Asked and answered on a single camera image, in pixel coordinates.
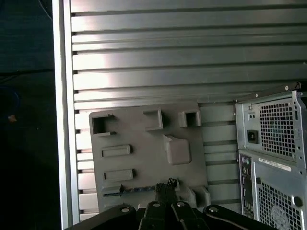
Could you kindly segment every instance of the metal computer case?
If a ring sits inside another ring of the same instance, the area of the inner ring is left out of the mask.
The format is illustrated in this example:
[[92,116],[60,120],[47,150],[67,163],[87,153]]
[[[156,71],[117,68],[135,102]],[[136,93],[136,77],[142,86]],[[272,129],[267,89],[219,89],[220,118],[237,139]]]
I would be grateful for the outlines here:
[[294,83],[236,103],[242,212],[278,229],[306,228],[304,96]]

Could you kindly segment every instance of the ventilation grille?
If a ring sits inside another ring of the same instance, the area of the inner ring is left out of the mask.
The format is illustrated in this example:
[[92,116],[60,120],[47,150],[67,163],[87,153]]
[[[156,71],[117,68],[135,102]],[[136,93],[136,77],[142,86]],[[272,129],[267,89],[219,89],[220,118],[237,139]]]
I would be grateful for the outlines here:
[[263,150],[293,157],[295,146],[292,107],[288,103],[261,106],[260,124]]
[[260,221],[279,230],[301,230],[301,217],[291,197],[262,183],[258,188]]

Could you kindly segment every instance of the white label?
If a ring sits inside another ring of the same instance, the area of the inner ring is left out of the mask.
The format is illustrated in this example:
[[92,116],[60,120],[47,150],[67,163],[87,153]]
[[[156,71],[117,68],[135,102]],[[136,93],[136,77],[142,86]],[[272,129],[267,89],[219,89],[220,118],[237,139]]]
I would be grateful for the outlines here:
[[268,161],[268,160],[265,160],[265,159],[262,159],[262,158],[258,158],[258,160],[259,160],[259,162],[262,162],[262,163],[274,166],[276,168],[280,168],[280,169],[287,170],[287,171],[291,172],[291,168],[289,166],[279,164],[279,163],[276,163],[276,162],[273,162],[273,161]]

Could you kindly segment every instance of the slotted aluminum panel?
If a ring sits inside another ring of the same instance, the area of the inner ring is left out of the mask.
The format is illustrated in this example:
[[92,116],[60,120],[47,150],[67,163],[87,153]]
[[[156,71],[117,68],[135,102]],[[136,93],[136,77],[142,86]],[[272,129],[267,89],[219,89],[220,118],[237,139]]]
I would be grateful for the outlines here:
[[292,206],[291,196],[262,181],[258,187],[260,222],[279,230],[301,230],[299,210]]
[[62,226],[97,213],[88,114],[187,100],[206,110],[213,203],[237,210],[229,102],[307,77],[305,22],[305,1],[53,0]]
[[262,149],[291,159],[295,153],[292,100],[258,104]]

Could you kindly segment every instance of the rectangular slot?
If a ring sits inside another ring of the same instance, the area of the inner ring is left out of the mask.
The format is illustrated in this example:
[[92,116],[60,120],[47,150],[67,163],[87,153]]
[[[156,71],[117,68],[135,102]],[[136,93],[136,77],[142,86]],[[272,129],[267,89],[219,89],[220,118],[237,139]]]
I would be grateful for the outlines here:
[[258,131],[248,130],[248,143],[258,144]]
[[197,126],[196,113],[187,113],[187,126]]
[[181,128],[201,126],[201,112],[199,110],[180,112],[179,124]]
[[101,149],[102,157],[116,157],[131,154],[130,145],[111,146]]
[[104,172],[104,180],[105,181],[126,181],[133,179],[133,170],[125,169],[125,170],[116,170],[116,171],[108,171]]
[[163,129],[163,121],[162,121],[162,111],[161,111],[161,109],[143,111],[143,114],[146,115],[149,118],[150,122],[151,122],[151,126],[150,127],[146,127],[145,131],[152,131],[152,130]]
[[114,118],[112,114],[106,114],[101,117],[92,117],[93,134],[99,134],[99,136],[109,136],[115,134],[107,130],[106,121]]

